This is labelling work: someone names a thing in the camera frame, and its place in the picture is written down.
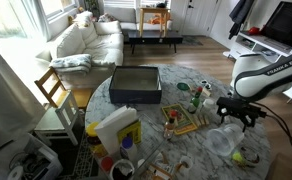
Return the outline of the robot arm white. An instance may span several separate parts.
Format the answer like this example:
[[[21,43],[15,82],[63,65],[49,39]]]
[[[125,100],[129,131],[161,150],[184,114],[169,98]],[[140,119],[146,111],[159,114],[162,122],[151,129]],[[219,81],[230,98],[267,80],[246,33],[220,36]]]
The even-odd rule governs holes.
[[[235,62],[230,85],[232,95],[219,97],[216,102],[221,122],[225,116],[233,116],[244,127],[254,127],[256,119],[266,113],[252,103],[292,86],[292,54],[275,63],[261,54],[241,55]]]

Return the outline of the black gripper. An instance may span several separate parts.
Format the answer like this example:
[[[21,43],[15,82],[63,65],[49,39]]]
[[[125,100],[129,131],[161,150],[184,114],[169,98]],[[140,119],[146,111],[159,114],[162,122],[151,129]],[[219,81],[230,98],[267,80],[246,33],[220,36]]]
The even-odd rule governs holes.
[[[232,116],[240,119],[244,127],[254,127],[257,118],[265,118],[267,115],[259,107],[239,99],[219,97],[216,104],[218,106],[217,114],[221,117],[221,122],[224,122],[226,116]]]

